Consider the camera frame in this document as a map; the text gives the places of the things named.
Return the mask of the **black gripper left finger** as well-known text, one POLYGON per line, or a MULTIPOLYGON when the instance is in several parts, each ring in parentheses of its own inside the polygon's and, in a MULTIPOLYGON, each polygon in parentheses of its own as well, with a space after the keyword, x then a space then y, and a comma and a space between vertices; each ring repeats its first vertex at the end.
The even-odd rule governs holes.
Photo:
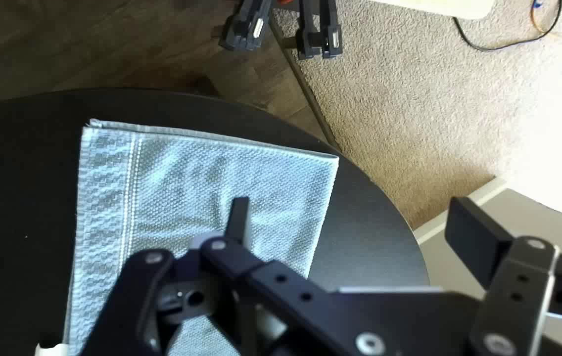
POLYGON ((192 320, 208 320, 242 356, 333 354, 327 293, 281 261, 242 245, 248 198, 236 198, 224 235, 176 257, 133 253, 79 356, 168 356, 192 320))

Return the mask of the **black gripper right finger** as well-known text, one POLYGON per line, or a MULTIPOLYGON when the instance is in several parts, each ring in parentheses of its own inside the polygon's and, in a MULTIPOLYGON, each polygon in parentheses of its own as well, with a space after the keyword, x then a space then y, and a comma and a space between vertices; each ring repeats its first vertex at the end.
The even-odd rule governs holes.
POLYGON ((544 336, 562 320, 562 251, 536 235, 511 235, 473 200, 453 198, 445 241, 485 289, 467 336, 475 356, 562 356, 544 336))

